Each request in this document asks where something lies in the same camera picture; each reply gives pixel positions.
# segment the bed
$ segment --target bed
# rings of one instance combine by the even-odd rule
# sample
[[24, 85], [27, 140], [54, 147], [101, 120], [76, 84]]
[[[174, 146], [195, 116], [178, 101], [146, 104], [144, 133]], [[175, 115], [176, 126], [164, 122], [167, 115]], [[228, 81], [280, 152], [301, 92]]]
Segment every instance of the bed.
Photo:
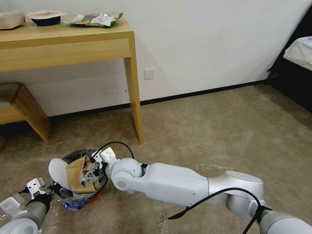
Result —
[[268, 71], [269, 85], [312, 111], [312, 6]]

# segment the beige carpet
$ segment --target beige carpet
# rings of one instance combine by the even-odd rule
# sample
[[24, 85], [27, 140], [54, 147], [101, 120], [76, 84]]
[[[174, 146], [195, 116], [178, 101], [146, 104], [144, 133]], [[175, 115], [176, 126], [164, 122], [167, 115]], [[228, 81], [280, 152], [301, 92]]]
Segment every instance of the beige carpet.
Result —
[[[129, 109], [52, 122], [44, 143], [32, 130], [7, 139], [0, 153], [1, 194], [7, 198], [34, 177], [49, 181], [52, 158], [90, 146], [123, 141], [139, 162], [189, 167], [203, 176], [226, 169], [265, 182], [274, 209], [312, 225], [312, 114], [269, 86], [257, 85], [142, 107], [145, 143], [138, 144]], [[112, 146], [118, 158], [125, 148]], [[202, 204], [178, 220], [184, 207], [129, 195], [110, 182], [100, 198], [78, 212], [56, 197], [46, 216], [46, 233], [242, 233], [247, 225], [224, 204]], [[8, 222], [0, 216], [0, 226]], [[254, 224], [249, 233], [259, 233]]]

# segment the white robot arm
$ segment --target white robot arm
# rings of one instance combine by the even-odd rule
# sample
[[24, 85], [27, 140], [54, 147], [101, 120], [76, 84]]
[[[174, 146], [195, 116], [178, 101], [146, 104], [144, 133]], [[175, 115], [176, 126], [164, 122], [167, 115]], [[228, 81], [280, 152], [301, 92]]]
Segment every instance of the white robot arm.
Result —
[[[217, 204], [225, 201], [226, 207], [238, 217], [247, 220], [257, 218], [260, 234], [312, 233], [312, 227], [301, 219], [271, 210], [264, 201], [263, 181], [245, 173], [225, 171], [220, 176], [207, 178], [184, 167], [163, 163], [147, 165], [132, 158], [119, 160], [110, 147], [95, 152], [90, 160], [96, 161], [121, 191], [139, 191], [149, 198], [187, 207], [169, 219], [181, 217], [201, 202]], [[0, 203], [0, 207], [10, 214], [4, 206], [8, 199]], [[47, 207], [42, 205], [44, 202], [37, 202], [35, 208], [26, 208], [28, 215], [11, 215], [12, 221], [0, 228], [0, 234], [39, 233]]]
[[21, 191], [30, 193], [31, 200], [26, 204], [19, 194], [5, 199], [0, 203], [0, 209], [11, 216], [11, 222], [0, 228], [0, 234], [42, 234], [45, 229], [45, 215], [50, 209], [50, 203], [56, 190], [61, 186], [57, 183], [47, 188], [41, 177], [34, 178]]

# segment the black baseboard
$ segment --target black baseboard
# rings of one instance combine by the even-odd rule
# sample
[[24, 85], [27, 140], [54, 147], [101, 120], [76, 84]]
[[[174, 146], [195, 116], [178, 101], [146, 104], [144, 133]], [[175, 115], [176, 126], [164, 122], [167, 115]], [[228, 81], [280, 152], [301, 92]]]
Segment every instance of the black baseboard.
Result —
[[[265, 80], [254, 81], [254, 82], [248, 82], [248, 83], [244, 83], [244, 84], [230, 85], [230, 86], [221, 87], [221, 88], [207, 89], [207, 90], [191, 92], [191, 93], [186, 93], [186, 94], [179, 94], [179, 95], [173, 95], [173, 96], [168, 96], [168, 97], [155, 98], [155, 99], [140, 101], [140, 104], [141, 104], [141, 106], [144, 106], [144, 105], [153, 104], [153, 103], [157, 103], [157, 102], [163, 102], [163, 101], [169, 101], [169, 100], [174, 100], [174, 99], [179, 99], [179, 98], [198, 96], [198, 95], [209, 94], [209, 93], [216, 93], [216, 92], [220, 92], [220, 91], [242, 88], [242, 87], [251, 86], [251, 85], [259, 85], [259, 84], [263, 84], [264, 82], [265, 82]], [[50, 120], [66, 119], [66, 118], [77, 117], [77, 116], [97, 114], [97, 113], [101, 113], [101, 112], [105, 112], [105, 111], [111, 111], [111, 110], [115, 111], [115, 110], [120, 110], [120, 109], [125, 109], [125, 108], [130, 108], [130, 103], [116, 105], [116, 106], [102, 107], [102, 108], [97, 108], [97, 109], [93, 109], [93, 110], [78, 111], [78, 112], [62, 114], [62, 115], [55, 115], [55, 116], [50, 116], [49, 119]]]

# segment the metal bracket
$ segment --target metal bracket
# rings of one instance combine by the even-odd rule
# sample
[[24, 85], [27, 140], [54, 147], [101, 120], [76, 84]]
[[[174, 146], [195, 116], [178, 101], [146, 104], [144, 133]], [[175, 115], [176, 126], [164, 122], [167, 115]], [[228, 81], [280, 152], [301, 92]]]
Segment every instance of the metal bracket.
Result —
[[107, 149], [103, 150], [100, 153], [100, 157], [102, 160], [106, 163], [108, 163], [108, 169], [110, 169], [119, 159], [116, 159], [116, 154], [114, 151], [111, 149], [111, 147], [108, 147]]
[[96, 168], [86, 171], [86, 174], [81, 179], [81, 185], [85, 186], [86, 184], [92, 184], [103, 176], [104, 174], [102, 172], [98, 172]]
[[25, 210], [25, 200], [18, 193], [14, 194], [13, 197], [9, 197], [0, 203], [0, 208], [4, 213], [10, 215], [12, 218], [16, 215], [27, 212]]
[[32, 199], [35, 198], [36, 193], [45, 194], [45, 191], [41, 190], [45, 186], [45, 182], [43, 181], [42, 177], [34, 178], [27, 183], [27, 188], [32, 195]]
[[96, 156], [94, 156], [94, 154], [95, 154], [96, 152], [94, 152], [94, 153], [91, 155], [92, 157], [94, 156], [93, 159], [94, 159], [96, 162], [99, 163], [99, 168], [100, 168], [100, 169], [103, 167], [103, 165], [102, 165], [103, 159], [102, 159], [101, 156], [100, 156], [100, 153], [101, 153], [101, 152], [102, 152], [102, 150], [100, 150], [100, 151], [97, 153]]

